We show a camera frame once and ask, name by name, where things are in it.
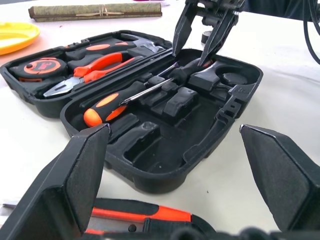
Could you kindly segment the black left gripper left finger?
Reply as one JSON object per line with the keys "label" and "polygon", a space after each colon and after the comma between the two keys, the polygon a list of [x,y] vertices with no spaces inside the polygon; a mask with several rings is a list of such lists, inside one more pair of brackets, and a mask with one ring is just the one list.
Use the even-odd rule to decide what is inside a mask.
{"label": "black left gripper left finger", "polygon": [[74,240],[83,235],[101,183],[109,124],[74,135],[38,174],[0,229],[2,240]]}

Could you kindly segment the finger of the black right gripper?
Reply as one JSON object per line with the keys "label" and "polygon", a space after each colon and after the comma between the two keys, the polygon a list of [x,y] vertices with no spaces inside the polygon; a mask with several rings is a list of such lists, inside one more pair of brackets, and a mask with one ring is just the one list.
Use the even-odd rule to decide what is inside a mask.
{"label": "finger of the black right gripper", "polygon": [[176,24],[172,42],[172,55],[177,56],[185,46],[191,31],[192,23],[198,13],[198,0],[186,0],[183,11]]}
{"label": "finger of the black right gripper", "polygon": [[199,67],[202,67],[222,48],[231,29],[237,22],[238,14],[235,11],[228,9],[223,13],[221,19],[213,27],[212,32],[205,43],[198,63]]}

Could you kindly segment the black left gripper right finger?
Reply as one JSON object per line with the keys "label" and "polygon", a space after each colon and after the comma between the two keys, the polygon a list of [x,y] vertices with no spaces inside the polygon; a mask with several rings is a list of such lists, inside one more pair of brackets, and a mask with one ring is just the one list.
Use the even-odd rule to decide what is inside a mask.
{"label": "black left gripper right finger", "polygon": [[281,231],[320,229],[320,167],[287,135],[241,125],[255,184]]}

